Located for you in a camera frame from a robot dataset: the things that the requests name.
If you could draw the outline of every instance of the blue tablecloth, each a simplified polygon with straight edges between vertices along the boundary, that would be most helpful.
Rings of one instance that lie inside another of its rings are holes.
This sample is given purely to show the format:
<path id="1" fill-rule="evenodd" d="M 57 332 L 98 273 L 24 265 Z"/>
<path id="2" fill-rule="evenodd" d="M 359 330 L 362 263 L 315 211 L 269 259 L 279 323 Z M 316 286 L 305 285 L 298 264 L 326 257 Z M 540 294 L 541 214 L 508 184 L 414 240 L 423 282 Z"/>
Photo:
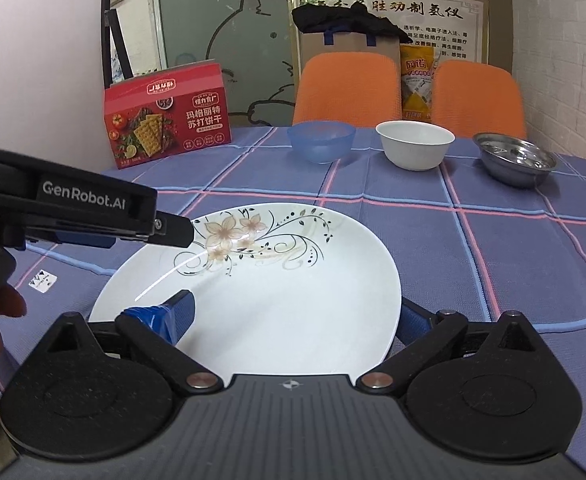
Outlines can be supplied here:
<path id="1" fill-rule="evenodd" d="M 484 173 L 478 149 L 456 140 L 444 163 L 414 173 L 393 166 L 372 129 L 350 155 L 329 165 L 300 160 L 286 128 L 241 128 L 226 146 L 164 158 L 110 174 L 159 190 L 158 208 L 196 218 L 261 202 L 335 209 L 368 226 L 397 264 L 404 296 L 470 320 L 523 311 L 582 394 L 582 421 L 569 453 L 586 468 L 586 160 L 561 156 L 538 190 L 504 186 Z M 58 314 L 90 313 L 100 290 L 140 248 L 29 245 L 11 283 L 25 319 L 0 317 L 8 353 L 0 382 Z M 58 277 L 42 294 L 27 286 L 40 269 Z"/>

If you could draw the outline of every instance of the small sticker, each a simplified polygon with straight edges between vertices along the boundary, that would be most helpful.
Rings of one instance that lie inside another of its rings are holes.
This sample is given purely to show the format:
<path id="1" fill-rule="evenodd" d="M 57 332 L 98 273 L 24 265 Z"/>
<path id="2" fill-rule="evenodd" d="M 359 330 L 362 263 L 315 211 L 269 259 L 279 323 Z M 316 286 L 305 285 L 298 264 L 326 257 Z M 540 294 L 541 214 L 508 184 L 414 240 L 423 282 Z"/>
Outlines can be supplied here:
<path id="1" fill-rule="evenodd" d="M 43 294 L 49 290 L 55 282 L 57 282 L 57 276 L 54 276 L 45 270 L 40 270 L 33 279 L 28 282 L 28 286 L 33 287 L 35 290 Z"/>
<path id="2" fill-rule="evenodd" d="M 282 386 L 284 386 L 288 391 L 291 391 L 302 386 L 302 383 L 298 383 L 295 379 L 289 379 L 288 381 L 284 381 Z"/>

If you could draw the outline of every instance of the chair backrest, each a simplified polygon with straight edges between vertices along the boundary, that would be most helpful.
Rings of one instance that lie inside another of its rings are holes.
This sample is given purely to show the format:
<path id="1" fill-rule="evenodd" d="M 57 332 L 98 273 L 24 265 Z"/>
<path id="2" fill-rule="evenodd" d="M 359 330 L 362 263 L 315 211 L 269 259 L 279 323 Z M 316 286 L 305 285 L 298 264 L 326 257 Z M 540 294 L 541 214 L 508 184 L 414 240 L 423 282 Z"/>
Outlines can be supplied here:
<path id="1" fill-rule="evenodd" d="M 506 70 L 445 61 L 435 70 L 431 99 L 431 122 L 456 137 L 494 132 L 527 138 L 520 90 Z"/>
<path id="2" fill-rule="evenodd" d="M 397 65 L 372 52 L 318 54 L 304 67 L 293 124 L 341 121 L 375 127 L 402 118 Z"/>

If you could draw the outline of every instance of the snack bag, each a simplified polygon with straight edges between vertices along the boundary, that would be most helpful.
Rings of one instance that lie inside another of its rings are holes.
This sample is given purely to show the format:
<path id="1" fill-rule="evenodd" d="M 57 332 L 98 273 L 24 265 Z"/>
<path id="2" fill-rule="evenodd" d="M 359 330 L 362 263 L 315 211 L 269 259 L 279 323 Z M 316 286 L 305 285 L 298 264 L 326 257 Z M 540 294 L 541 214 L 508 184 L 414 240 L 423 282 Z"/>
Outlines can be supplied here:
<path id="1" fill-rule="evenodd" d="M 403 119 L 431 122 L 431 85 L 439 57 L 432 46 L 400 45 Z"/>

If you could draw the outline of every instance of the stainless steel bowl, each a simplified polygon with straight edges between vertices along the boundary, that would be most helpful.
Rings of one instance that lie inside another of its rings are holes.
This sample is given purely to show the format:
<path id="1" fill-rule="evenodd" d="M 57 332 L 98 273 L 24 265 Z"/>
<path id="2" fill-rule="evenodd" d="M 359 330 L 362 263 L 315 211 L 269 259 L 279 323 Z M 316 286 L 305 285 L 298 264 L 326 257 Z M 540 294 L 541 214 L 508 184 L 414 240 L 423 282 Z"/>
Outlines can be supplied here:
<path id="1" fill-rule="evenodd" d="M 516 137 L 477 134 L 473 141 L 480 148 L 486 171 L 509 186 L 537 186 L 558 165 L 551 153 Z"/>

